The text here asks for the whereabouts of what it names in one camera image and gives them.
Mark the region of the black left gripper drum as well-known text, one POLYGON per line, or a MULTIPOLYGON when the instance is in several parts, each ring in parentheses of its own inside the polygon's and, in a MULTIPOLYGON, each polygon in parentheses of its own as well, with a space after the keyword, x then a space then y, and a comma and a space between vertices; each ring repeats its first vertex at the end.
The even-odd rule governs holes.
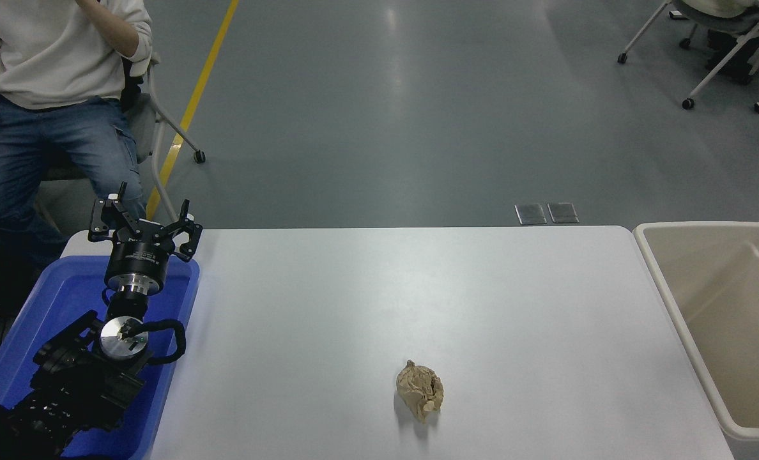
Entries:
POLYGON ((122 229, 111 236, 112 251, 105 272, 105 282, 116 282, 119 276, 140 274, 155 282, 164 282, 169 258, 175 250, 171 238, 153 240, 137 238, 131 230, 122 229))

